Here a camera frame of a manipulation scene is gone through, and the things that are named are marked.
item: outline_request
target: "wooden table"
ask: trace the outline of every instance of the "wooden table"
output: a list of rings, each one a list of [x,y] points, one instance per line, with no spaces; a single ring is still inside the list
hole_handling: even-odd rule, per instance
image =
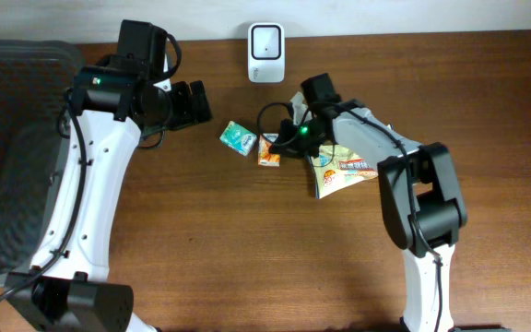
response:
[[[92,63],[114,45],[83,45]],[[246,41],[182,42],[177,80],[202,79],[209,124],[169,133],[132,158],[112,230],[110,282],[163,329],[323,330],[396,323],[400,251],[378,185],[313,198],[303,160],[258,167],[218,140],[229,120],[255,131],[271,101],[328,72],[404,136],[453,156],[468,224],[454,254],[458,325],[531,331],[531,31],[287,40],[281,84],[250,83]],[[0,327],[28,330],[7,304]]]

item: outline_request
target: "teal packet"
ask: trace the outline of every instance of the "teal packet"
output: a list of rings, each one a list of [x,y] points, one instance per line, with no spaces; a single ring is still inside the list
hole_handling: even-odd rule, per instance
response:
[[[220,141],[243,156],[247,156],[257,141],[257,135],[230,121],[220,136]]]

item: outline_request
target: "gray bin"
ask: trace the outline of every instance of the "gray bin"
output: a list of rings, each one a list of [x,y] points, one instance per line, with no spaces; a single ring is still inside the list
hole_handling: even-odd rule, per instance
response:
[[[84,61],[60,41],[0,41],[0,286],[25,270],[46,230],[68,142],[63,92]]]

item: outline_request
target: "food package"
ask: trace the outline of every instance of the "food package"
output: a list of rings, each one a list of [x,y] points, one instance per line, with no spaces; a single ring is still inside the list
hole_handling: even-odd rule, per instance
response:
[[[279,166],[280,155],[269,153],[269,147],[271,147],[272,144],[266,141],[266,138],[271,142],[275,141],[277,134],[264,134],[264,136],[259,137],[259,153],[257,155],[257,163],[262,166]]]
[[[340,145],[321,146],[319,158],[308,159],[313,168],[316,197],[319,199],[339,189],[378,176],[378,172],[360,156]]]
[[[220,136],[220,141],[243,156],[247,156],[257,141],[257,135],[230,121]]]

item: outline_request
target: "wall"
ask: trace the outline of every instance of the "wall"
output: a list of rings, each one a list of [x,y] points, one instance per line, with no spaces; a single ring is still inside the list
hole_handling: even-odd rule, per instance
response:
[[[123,18],[179,40],[244,38],[276,21],[288,37],[531,29],[531,0],[0,0],[0,39],[115,42]]]

